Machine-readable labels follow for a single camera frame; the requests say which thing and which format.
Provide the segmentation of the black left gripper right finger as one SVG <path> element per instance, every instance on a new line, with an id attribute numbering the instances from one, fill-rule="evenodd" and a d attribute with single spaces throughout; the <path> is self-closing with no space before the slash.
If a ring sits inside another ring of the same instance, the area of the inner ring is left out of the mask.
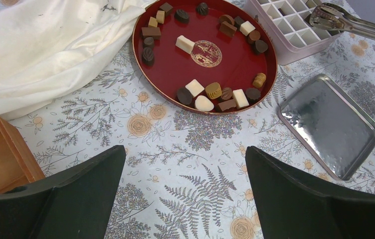
<path id="1" fill-rule="evenodd" d="M 264 238 L 375 239 L 375 194 L 325 181 L 254 146 L 245 160 Z"/>

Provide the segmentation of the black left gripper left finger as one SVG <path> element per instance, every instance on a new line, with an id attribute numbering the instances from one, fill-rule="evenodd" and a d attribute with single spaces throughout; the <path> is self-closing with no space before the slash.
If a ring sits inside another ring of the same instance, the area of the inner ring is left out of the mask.
<path id="1" fill-rule="evenodd" d="M 104 238 L 125 158 L 116 145 L 0 194 L 0 239 Z"/>

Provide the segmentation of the silver metal tongs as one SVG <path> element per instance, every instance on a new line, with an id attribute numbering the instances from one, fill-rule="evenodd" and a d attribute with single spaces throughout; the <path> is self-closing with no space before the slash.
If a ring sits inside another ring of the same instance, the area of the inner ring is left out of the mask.
<path id="1" fill-rule="evenodd" d="M 354 17 L 342 7 L 329 2 L 316 6 L 308 22 L 319 29 L 347 31 L 375 40 L 375 23 Z"/>

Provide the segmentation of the pink tin with white dividers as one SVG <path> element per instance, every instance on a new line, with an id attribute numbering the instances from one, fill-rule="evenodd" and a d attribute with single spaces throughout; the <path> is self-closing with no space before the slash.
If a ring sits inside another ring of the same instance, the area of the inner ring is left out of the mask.
<path id="1" fill-rule="evenodd" d="M 326 49 L 341 34 L 310 26 L 305 19 L 319 0 L 248 0 L 244 12 L 270 37 L 278 64 L 288 65 Z"/>

